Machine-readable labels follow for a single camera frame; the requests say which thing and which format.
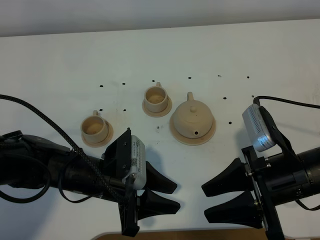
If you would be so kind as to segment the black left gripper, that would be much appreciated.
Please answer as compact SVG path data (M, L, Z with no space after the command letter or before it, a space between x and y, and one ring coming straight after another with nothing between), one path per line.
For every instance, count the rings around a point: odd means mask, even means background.
M86 195L76 200L76 203L93 197L117 202L121 234L124 236L136 236L140 230L138 220L174 215L181 208L180 203L153 192L172 194L178 185L158 172L148 161L145 191L137 197L134 176L129 173L133 169L132 135L129 128L106 148L103 159L91 158L88 164L94 174L99 172L91 186L89 175L80 169L80 160L72 159L63 167L63 189Z

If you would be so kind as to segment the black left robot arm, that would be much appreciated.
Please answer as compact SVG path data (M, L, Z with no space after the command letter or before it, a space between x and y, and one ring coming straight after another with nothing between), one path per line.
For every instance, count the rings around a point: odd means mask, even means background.
M172 194L177 184L146 161L144 144L130 130L111 143L101 156L83 159L68 147L47 139L11 132L0 138L0 183L13 188L35 189L38 193L17 198L1 193L1 198L25 204L42 197L50 188L79 193L84 200L99 198L118 204L121 233L134 237L138 221L174 215L176 201L163 197Z

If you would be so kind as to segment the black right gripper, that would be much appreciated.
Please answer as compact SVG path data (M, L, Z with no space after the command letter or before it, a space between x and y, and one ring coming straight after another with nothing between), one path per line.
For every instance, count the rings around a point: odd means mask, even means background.
M245 191L225 203L204 211L209 223L226 223L261 229L262 221L269 240L284 240L276 206L312 195L312 151L308 150L289 159L284 153L268 158L258 157L252 146L242 153L249 166L257 196L261 202L262 220L255 200L248 190L246 167L236 158L219 175L201 186L207 197L229 192Z

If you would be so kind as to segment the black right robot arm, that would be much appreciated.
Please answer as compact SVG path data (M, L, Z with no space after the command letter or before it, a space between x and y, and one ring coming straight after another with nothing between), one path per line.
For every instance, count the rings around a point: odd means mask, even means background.
M265 229L269 240L285 236L276 206L297 202L320 192L320 149L289 158L279 153L258 157L252 146L243 148L245 161L236 158L219 175L202 185L207 197L241 194L204 211L209 223L226 223Z

